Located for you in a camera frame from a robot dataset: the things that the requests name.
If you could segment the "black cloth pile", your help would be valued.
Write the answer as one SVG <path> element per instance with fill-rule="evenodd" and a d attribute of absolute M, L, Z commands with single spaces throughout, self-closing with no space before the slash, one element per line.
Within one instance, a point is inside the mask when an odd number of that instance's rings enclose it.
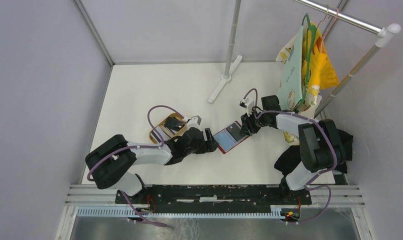
<path fill-rule="evenodd" d="M 354 136 L 341 129 L 338 129 L 338 134 L 343 144 L 346 161 L 352 161 Z M 299 163 L 301 163 L 300 146 L 291 145 L 275 162 L 274 168 L 286 176 L 290 174 Z"/>

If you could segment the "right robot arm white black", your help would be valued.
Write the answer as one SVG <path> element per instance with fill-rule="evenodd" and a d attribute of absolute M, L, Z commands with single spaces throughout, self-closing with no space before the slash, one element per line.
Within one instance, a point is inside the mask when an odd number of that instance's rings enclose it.
<path fill-rule="evenodd" d="M 252 136 L 263 127 L 271 127 L 298 137 L 295 152 L 300 162 L 294 170 L 284 174 L 278 190 L 279 200 L 291 204 L 298 198 L 298 191 L 308 189 L 320 175 L 343 164 L 347 159 L 346 151 L 333 120 L 315 120 L 282 111 L 275 95 L 263 97 L 262 101 L 266 104 L 265 110 L 260 110 L 251 98 L 240 100 L 239 105 L 246 110 L 241 116 L 240 134 Z"/>

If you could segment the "red card holder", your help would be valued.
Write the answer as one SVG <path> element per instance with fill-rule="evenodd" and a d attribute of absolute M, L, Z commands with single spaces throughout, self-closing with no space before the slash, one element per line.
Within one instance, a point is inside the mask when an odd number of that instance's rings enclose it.
<path fill-rule="evenodd" d="M 248 138 L 248 136 L 245 135 L 243 139 L 240 141 L 235 141 L 231 135 L 226 131 L 226 127 L 216 134 L 213 135 L 214 140 L 218 143 L 218 148 L 223 154 L 228 153 L 230 150 L 235 148 L 237 145 L 242 143 L 244 140 Z"/>

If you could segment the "wooden tray with cards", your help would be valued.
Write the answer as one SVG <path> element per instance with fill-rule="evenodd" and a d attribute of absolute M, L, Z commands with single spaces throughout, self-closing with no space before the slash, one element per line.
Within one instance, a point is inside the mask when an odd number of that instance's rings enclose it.
<path fill-rule="evenodd" d="M 173 137 L 181 136 L 187 130 L 187 122 L 177 113 L 172 113 L 156 125 L 155 129 L 158 131 L 159 135 L 151 130 L 149 139 L 153 144 L 159 144 L 161 142 L 160 136 L 165 141 Z"/>

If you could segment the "yellow hanging garment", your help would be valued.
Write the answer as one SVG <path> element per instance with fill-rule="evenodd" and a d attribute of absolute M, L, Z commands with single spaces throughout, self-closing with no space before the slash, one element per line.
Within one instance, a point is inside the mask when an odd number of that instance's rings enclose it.
<path fill-rule="evenodd" d="M 321 32 L 316 30 L 313 35 L 308 27 L 303 30 L 301 77 L 302 86 L 312 95 L 339 84 Z"/>

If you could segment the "green patterned hanging garment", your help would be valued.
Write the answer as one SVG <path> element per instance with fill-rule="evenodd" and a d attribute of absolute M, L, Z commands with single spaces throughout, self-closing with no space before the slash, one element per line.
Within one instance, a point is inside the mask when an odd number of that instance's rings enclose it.
<path fill-rule="evenodd" d="M 282 111 L 295 112 L 307 118 L 314 118 L 317 108 L 318 86 L 308 88 L 310 75 L 302 76 L 306 51 L 310 49 L 309 40 L 316 37 L 317 26 L 312 24 L 306 13 L 301 27 L 295 36 L 280 50 L 276 61 L 283 63 L 284 68 L 278 89 L 279 106 Z"/>

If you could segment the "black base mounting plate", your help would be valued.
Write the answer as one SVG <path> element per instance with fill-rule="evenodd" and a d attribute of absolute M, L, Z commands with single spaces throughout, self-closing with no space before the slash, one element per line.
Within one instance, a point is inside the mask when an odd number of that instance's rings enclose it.
<path fill-rule="evenodd" d="M 156 214 L 260 214 L 271 206 L 311 205 L 307 190 L 278 185 L 151 185 L 129 197 L 134 207 L 150 204 Z"/>

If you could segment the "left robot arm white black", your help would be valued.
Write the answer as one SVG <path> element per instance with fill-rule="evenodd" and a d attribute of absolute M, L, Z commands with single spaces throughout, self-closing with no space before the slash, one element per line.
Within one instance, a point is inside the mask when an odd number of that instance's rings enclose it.
<path fill-rule="evenodd" d="M 181 163 L 189 155 L 212 153 L 219 147 L 209 128 L 191 127 L 183 135 L 163 144 L 137 144 L 116 134 L 85 157 L 89 170 L 87 180 L 98 189 L 116 189 L 135 204 L 142 203 L 147 191 L 142 178 L 128 170 L 136 165 L 170 166 Z"/>

